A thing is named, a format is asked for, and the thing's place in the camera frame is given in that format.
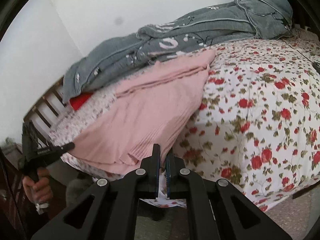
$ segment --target white wall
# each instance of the white wall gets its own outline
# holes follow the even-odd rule
[[[30,0],[0,42],[0,141],[67,68],[101,41],[231,0]]]

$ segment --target floor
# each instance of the floor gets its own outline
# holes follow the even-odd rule
[[[293,240],[302,240],[320,215],[320,186],[305,195],[288,198],[266,214]],[[140,203],[135,240],[188,240],[187,210],[179,207],[152,210]]]

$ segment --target pink blanket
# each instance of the pink blanket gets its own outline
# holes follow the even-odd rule
[[[201,104],[214,57],[215,50],[206,49],[156,62],[149,72],[123,81],[110,111],[75,138],[70,154],[105,171],[126,174],[151,156],[158,143],[163,162]]]

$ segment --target floral bedsheet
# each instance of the floral bedsheet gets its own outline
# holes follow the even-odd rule
[[[217,56],[204,86],[202,104],[173,146],[186,167],[203,178],[228,179],[261,210],[314,184],[320,172],[319,74],[314,35],[282,40],[244,40],[215,45]],[[73,140],[108,111],[114,86],[96,92],[77,112],[51,130],[54,144]],[[122,176],[98,170],[64,154],[63,161],[95,177]],[[185,206],[166,197],[160,178],[160,206]]]

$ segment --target wooden headboard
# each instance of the wooden headboard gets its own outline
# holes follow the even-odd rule
[[[48,132],[56,122],[61,111],[67,106],[62,102],[62,82],[63,77],[55,82],[55,84],[36,101],[23,118],[24,122],[32,120],[36,127],[39,140],[47,146],[52,145]]]

